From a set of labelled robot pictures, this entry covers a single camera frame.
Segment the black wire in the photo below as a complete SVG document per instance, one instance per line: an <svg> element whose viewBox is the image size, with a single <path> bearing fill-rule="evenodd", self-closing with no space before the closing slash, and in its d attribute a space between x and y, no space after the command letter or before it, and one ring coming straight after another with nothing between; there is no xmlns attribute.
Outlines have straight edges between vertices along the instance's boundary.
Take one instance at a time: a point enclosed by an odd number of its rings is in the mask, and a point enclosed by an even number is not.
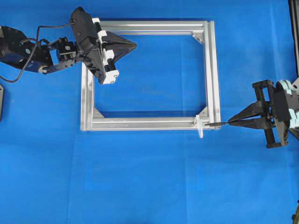
<svg viewBox="0 0 299 224"><path fill-rule="evenodd" d="M28 38L28 40L34 40L34 41L35 41L35 44L34 44L33 49L32 49L32 51L31 51L31 53L30 53L30 55L29 55L29 57L28 57L28 60L27 60L26 63L24 64L23 68L21 69L21 71L20 71L18 77L17 77L16 79L14 79L14 80L9 80L9 79L6 79L6 78L4 78L4 77L2 77L2 76L0 76L0 78L1 78L2 80L4 80L4 81L8 82L8 83L15 83L15 82L17 82L17 81L21 78L21 76L22 76L22 74L23 74L23 71L25 70L25 68L27 67L27 65L29 64L29 62L31 61L32 56L33 56L33 54L34 54L34 52L35 52L37 46L39 45L38 36L39 36L39 30L40 30L40 28L58 29L58 28L64 28L64 27L67 27L67 26L69 26L69 25L71 25L71 24L74 24L74 23L73 23L73 22L69 22L69 23L66 23L66 24L61 25L61 26L38 26L38 27L37 27L37 32L36 32L36 39L34 39L34 38Z"/></svg>

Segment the aluminum frame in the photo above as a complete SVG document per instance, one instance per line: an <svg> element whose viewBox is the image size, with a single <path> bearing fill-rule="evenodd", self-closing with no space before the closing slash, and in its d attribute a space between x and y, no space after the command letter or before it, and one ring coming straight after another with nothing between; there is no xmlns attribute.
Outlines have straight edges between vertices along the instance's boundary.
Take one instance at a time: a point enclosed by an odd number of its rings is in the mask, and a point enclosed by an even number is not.
<svg viewBox="0 0 299 224"><path fill-rule="evenodd" d="M119 35L191 35L203 45L205 58L206 107L196 117L104 118L94 107L94 77L82 63L82 131L196 130L220 122L220 97L214 22L210 21L101 21L103 30Z"/></svg>

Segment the robotic arm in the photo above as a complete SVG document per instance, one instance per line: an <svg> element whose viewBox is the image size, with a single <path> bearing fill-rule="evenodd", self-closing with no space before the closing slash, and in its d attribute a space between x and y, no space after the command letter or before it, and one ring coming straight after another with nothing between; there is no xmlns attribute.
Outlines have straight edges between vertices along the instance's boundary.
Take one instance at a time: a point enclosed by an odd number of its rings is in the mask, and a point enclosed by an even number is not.
<svg viewBox="0 0 299 224"><path fill-rule="evenodd" d="M66 37L52 43L46 39L38 40L40 28L63 28L69 25L76 42L68 41ZM24 70L48 74L82 61L100 84L111 84L119 75L115 63L135 48L135 43L102 30L100 20L93 21L90 14L79 7L71 14L70 23L53 27L39 26L36 39L27 38L19 30L1 26L0 61L21 71L15 80L0 78L13 83L19 80ZM51 50L56 50L58 64L53 64Z"/></svg>

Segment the blue backdrop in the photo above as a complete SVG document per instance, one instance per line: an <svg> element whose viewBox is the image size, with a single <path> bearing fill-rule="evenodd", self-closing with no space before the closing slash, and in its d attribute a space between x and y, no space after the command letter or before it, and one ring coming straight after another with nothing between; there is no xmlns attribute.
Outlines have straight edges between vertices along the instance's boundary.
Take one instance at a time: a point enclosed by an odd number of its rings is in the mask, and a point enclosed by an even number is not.
<svg viewBox="0 0 299 224"><path fill-rule="evenodd" d="M296 77L285 0L11 0L1 2L0 21L34 37L38 25L64 24L78 6L101 19L214 20L223 120L255 101L253 82ZM41 31L50 40L63 36L73 40L71 28ZM117 82L96 85L100 111L193 116L204 107L194 39L128 39L138 48L117 63ZM203 139L196 131L84 133L80 72L77 64L0 81L1 224L291 223L299 199L293 136L288 147L266 149L262 131L235 127Z"/></svg>

